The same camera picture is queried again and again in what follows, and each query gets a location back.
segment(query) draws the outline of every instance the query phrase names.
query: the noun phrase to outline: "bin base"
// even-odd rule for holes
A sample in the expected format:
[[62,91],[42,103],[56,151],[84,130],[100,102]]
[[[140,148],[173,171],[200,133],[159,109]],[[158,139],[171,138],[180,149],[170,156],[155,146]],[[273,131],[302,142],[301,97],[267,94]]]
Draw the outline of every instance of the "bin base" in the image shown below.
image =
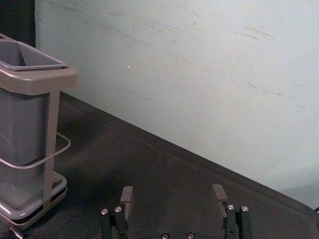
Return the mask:
[[54,172],[51,203],[44,208],[43,180],[43,175],[40,175],[23,187],[13,189],[11,185],[1,184],[0,220],[7,225],[25,230],[66,196],[66,179]]

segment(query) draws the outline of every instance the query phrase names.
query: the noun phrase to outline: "white wall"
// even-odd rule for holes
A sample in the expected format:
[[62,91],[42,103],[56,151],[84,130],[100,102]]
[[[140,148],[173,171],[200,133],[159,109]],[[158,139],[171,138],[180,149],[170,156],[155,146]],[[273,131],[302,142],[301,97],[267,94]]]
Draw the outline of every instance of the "white wall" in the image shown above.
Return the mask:
[[319,2],[37,0],[68,93],[319,206]]

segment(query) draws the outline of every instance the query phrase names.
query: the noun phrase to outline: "black table surface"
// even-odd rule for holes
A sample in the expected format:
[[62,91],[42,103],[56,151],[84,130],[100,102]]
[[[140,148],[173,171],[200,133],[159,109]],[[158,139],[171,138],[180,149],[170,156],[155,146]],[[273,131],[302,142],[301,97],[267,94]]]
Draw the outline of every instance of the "black table surface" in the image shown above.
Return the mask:
[[26,238],[100,239],[100,210],[116,206],[122,188],[133,185],[130,238],[192,231],[222,239],[213,184],[233,204],[249,206],[255,239],[319,238],[319,216],[306,205],[64,93],[58,131],[72,141],[55,161],[67,196]]

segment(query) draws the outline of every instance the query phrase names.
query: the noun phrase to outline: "metal wire handle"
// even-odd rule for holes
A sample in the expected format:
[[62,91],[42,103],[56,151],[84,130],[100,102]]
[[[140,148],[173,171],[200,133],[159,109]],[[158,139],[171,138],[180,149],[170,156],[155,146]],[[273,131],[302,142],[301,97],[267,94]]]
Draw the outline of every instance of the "metal wire handle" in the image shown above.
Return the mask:
[[55,157],[57,155],[59,155],[60,153],[66,151],[70,146],[71,146],[71,141],[65,137],[64,135],[60,134],[60,133],[56,133],[59,137],[61,137],[62,139],[66,140],[68,142],[67,146],[65,146],[64,148],[60,149],[59,151],[45,157],[44,159],[37,161],[36,163],[30,164],[30,165],[26,165],[26,166],[17,166],[14,164],[11,164],[7,161],[5,161],[3,158],[0,158],[0,163],[3,163],[4,165],[13,168],[13,169],[19,169],[19,170],[24,170],[24,169],[30,169],[30,168],[34,168],[36,166],[39,166],[40,164],[44,163],[45,161],[47,161],[48,159]]

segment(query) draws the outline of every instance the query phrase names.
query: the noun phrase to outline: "black tablecloth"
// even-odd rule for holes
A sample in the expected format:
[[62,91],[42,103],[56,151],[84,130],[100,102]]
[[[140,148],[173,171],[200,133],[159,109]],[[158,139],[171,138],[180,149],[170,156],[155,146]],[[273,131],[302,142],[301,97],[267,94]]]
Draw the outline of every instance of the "black tablecloth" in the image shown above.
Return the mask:
[[72,141],[55,161],[68,193],[25,231],[27,238],[99,239],[100,210],[114,207],[122,188],[133,185],[131,238],[192,231],[222,239],[213,184],[223,185],[233,204],[250,207],[254,238],[319,238],[311,208],[67,94],[61,94],[58,131]]

